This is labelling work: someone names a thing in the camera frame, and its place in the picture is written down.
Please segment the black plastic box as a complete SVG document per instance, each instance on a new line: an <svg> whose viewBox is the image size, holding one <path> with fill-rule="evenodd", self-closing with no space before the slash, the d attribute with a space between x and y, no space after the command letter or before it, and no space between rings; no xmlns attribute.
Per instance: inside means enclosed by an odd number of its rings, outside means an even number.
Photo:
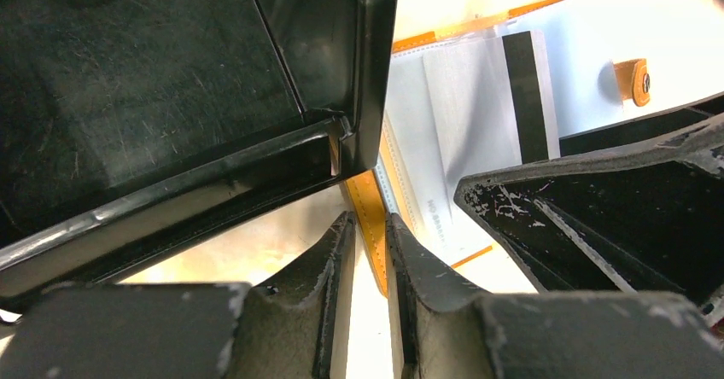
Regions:
<svg viewBox="0 0 724 379"><path fill-rule="evenodd" d="M1 307L370 169L397 0L1 0Z"/></svg>

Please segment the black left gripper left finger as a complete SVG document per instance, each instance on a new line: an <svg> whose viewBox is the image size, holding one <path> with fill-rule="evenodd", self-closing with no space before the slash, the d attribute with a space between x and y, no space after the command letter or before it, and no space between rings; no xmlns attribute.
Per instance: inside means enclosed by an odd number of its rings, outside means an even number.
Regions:
<svg viewBox="0 0 724 379"><path fill-rule="evenodd" d="M356 220L262 283L74 284L46 293L4 378L342 378Z"/></svg>

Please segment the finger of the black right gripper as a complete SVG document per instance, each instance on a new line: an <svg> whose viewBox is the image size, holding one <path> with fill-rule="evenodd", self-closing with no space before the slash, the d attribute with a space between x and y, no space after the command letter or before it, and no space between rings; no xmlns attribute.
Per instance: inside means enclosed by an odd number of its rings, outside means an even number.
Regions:
<svg viewBox="0 0 724 379"><path fill-rule="evenodd" d="M462 178L462 210L540 291L668 291L723 318L723 118Z"/></svg>

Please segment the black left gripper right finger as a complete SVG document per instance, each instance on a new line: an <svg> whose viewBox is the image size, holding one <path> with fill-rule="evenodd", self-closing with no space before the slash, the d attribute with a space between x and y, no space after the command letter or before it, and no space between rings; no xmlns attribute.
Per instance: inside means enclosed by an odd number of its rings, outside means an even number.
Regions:
<svg viewBox="0 0 724 379"><path fill-rule="evenodd" d="M716 338L684 297L492 294L386 217L397 378L720 378Z"/></svg>

